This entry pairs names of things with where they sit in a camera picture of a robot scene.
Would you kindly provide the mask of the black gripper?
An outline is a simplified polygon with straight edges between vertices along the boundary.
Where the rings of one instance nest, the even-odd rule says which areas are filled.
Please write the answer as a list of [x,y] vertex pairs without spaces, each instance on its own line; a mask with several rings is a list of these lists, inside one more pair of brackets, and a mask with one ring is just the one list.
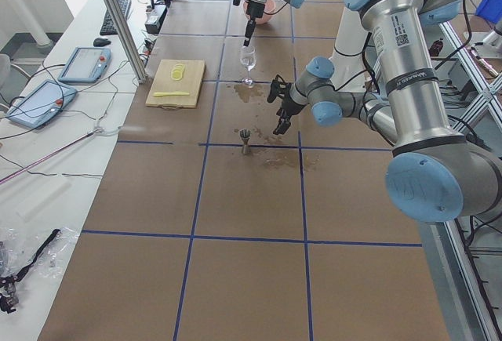
[[256,24],[265,24],[266,18],[264,16],[265,4],[261,2],[255,2],[249,0],[245,3],[245,15],[247,18],[246,31],[245,31],[245,39],[243,45],[248,47]]
[[291,126],[290,118],[299,114],[306,106],[306,98],[298,93],[294,83],[279,82],[278,97],[282,99],[277,111],[278,124],[273,130],[274,135],[284,135]]

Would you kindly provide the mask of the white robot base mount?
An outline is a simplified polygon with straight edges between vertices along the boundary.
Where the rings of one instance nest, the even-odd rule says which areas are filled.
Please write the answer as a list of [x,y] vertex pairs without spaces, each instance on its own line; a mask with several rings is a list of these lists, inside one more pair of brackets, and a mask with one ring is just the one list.
[[330,82],[335,90],[358,95],[366,91],[369,74],[365,72],[362,51],[367,36],[368,31],[362,27],[359,13],[344,7],[329,57],[334,66]]

